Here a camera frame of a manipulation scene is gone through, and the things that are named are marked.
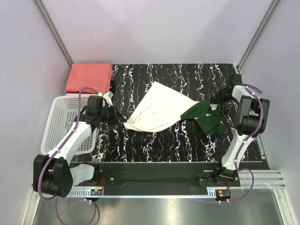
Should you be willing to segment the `white and green raglan t-shirt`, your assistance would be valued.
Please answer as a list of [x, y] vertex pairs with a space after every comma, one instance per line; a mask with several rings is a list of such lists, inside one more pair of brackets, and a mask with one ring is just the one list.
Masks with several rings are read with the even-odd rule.
[[209, 100], [194, 101], [154, 82], [124, 126], [134, 131], [155, 133], [188, 119], [194, 119], [207, 135], [225, 134], [220, 106]]

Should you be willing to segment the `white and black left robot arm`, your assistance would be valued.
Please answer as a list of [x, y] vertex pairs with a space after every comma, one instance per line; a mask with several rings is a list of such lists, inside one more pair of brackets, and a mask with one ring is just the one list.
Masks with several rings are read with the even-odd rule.
[[89, 95], [86, 106], [78, 106], [77, 115], [66, 135], [48, 152], [35, 157], [33, 189], [42, 199], [66, 197], [72, 187], [83, 182], [95, 186], [101, 181], [101, 171], [95, 163], [70, 167], [74, 155], [83, 142], [101, 124], [124, 123], [126, 119], [112, 103], [112, 93]]

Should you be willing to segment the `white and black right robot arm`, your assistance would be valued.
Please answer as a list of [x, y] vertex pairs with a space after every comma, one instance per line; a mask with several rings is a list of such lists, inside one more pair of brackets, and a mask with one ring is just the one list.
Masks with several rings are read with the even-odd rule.
[[233, 120], [233, 140], [209, 178], [217, 186], [226, 186], [239, 180], [239, 164], [245, 151], [266, 129], [270, 100], [258, 97], [257, 93], [262, 94], [262, 91], [243, 84], [241, 75], [233, 74], [229, 76], [229, 84], [210, 99], [219, 105], [234, 99], [238, 102]]

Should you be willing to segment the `folded white t-shirt under stack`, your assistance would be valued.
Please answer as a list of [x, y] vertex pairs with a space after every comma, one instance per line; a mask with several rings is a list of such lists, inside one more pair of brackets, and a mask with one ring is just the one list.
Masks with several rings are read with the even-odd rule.
[[67, 96], [78, 96], [79, 93], [66, 93]]

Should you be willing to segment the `folded pink t-shirt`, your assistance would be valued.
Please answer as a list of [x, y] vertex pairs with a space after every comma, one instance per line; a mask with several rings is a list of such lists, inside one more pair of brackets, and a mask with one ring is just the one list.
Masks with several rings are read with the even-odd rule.
[[110, 89], [112, 75], [112, 64], [73, 64], [65, 88], [66, 93], [79, 93], [82, 88], [90, 87], [96, 92], [84, 90], [83, 93], [94, 94], [100, 92], [105, 94]]

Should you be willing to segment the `white perforated plastic basket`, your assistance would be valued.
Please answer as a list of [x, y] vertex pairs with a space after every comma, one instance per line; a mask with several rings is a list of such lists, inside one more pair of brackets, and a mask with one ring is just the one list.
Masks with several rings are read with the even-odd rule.
[[[87, 105], [89, 94], [81, 95], [81, 108]], [[78, 115], [78, 94], [56, 97], [49, 112], [40, 151], [43, 155], [50, 152], [68, 133]], [[96, 144], [97, 130], [87, 137], [75, 155], [91, 153]]]

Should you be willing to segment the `left small circuit board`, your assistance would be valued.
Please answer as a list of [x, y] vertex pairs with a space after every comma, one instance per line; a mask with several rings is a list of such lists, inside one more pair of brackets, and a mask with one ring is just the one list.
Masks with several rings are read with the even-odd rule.
[[103, 190], [102, 189], [91, 189], [90, 195], [91, 196], [102, 196]]

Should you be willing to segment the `small circuit board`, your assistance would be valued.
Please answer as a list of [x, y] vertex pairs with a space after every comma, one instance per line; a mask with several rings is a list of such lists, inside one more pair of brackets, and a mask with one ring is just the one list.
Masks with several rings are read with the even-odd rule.
[[90, 195], [91, 196], [102, 196], [103, 190], [102, 189], [91, 189]]
[[225, 199], [230, 199], [231, 197], [231, 191], [229, 189], [226, 189], [226, 190], [218, 190], [216, 192], [217, 194], [217, 197], [219, 198], [225, 198]]

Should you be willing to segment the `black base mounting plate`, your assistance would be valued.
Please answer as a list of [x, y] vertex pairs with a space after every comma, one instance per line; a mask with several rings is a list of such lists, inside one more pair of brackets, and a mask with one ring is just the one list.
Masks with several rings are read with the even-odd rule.
[[240, 180], [217, 186], [209, 180], [219, 163], [151, 162], [97, 163], [101, 171], [98, 183], [81, 185], [104, 187], [104, 195], [203, 195], [208, 187], [240, 186]]

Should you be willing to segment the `right small circuit board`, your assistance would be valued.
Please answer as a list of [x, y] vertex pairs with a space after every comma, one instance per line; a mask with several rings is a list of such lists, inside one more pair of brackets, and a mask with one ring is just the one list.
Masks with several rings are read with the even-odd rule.
[[226, 190], [218, 190], [216, 192], [217, 194], [217, 197], [219, 198], [225, 198], [225, 199], [230, 199], [231, 197], [231, 191], [229, 189], [226, 189]]

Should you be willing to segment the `slotted aluminium front rail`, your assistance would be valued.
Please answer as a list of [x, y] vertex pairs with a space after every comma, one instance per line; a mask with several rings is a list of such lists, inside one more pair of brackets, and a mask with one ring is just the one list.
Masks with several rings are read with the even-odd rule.
[[42, 192], [45, 198], [220, 198], [231, 196], [235, 189], [282, 189], [278, 171], [240, 172], [232, 181], [213, 179], [210, 171], [113, 171], [100, 170], [95, 178], [79, 184], [64, 179], [50, 184]]

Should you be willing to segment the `right aluminium frame post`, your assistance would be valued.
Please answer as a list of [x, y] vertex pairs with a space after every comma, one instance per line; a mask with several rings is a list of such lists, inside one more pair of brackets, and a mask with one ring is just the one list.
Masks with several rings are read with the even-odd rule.
[[242, 67], [246, 63], [248, 57], [250, 56], [252, 50], [254, 49], [257, 41], [259, 40], [260, 36], [262, 35], [264, 29], [266, 28], [268, 22], [270, 21], [271, 17], [275, 13], [277, 7], [279, 6], [281, 0], [272, 0], [269, 7], [267, 8], [261, 22], [259, 23], [254, 35], [252, 36], [245, 52], [243, 53], [239, 63], [236, 65], [236, 70], [239, 72], [241, 71]]

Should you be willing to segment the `aluminium frame post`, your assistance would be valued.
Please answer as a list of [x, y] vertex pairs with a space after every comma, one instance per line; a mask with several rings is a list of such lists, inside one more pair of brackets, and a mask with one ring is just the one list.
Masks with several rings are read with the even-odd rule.
[[54, 41], [56, 42], [58, 48], [60, 49], [64, 59], [66, 60], [67, 64], [69, 65], [69, 67], [72, 67], [73, 64], [73, 60], [70, 56], [70, 54], [68, 53], [51, 17], [50, 14], [48, 13], [44, 3], [42, 0], [33, 0], [33, 2], [35, 3], [38, 11], [40, 12], [44, 22], [46, 23]]
[[279, 6], [281, 0], [272, 0], [269, 7], [267, 8], [261, 22], [259, 23], [254, 35], [252, 36], [245, 52], [243, 53], [239, 63], [236, 65], [236, 70], [239, 72], [241, 71], [242, 67], [246, 63], [248, 57], [250, 56], [252, 50], [254, 49], [257, 41], [259, 40], [260, 36], [262, 35], [264, 29], [266, 28], [268, 22], [270, 21], [271, 17], [275, 13], [277, 7]]

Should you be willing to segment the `left aluminium frame post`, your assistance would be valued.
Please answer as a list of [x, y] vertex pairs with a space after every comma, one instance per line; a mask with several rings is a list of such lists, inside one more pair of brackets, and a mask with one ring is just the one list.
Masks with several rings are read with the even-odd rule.
[[33, 0], [33, 2], [35, 3], [38, 11], [40, 12], [44, 22], [46, 23], [54, 41], [56, 42], [58, 48], [60, 49], [64, 59], [66, 60], [67, 64], [69, 65], [69, 67], [72, 67], [73, 64], [73, 60], [70, 56], [70, 54], [68, 53], [51, 17], [50, 14], [48, 13], [44, 3], [42, 0]]

